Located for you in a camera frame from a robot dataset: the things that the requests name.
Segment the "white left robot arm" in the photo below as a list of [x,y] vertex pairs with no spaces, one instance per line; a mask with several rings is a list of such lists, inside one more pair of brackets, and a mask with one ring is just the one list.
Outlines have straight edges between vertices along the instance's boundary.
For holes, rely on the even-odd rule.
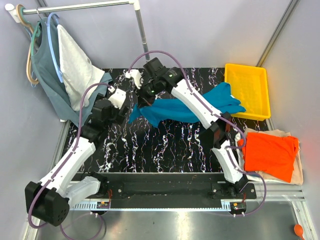
[[57,165],[39,182],[25,187],[25,202],[29,225],[37,228],[32,217],[46,224],[59,226],[70,208],[84,199],[103,198],[109,193],[108,180],[98,173],[90,173],[70,185],[81,165],[103,144],[113,124],[121,124],[127,114],[126,92],[116,89],[110,97],[99,94],[91,115],[79,125],[78,136]]

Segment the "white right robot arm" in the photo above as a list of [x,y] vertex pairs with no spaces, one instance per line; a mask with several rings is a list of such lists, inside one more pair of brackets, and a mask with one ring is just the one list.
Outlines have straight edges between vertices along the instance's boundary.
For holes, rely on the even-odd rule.
[[138,102],[151,106],[156,94],[166,91],[180,100],[200,121],[203,137],[211,140],[212,151],[222,167],[228,195],[239,198],[245,192],[248,178],[233,154],[235,146],[230,144],[227,132],[231,126],[231,115],[213,107],[184,76],[177,67],[167,68],[158,58],[147,62],[143,69],[150,76],[145,81],[140,71],[129,69],[126,76],[132,78]]

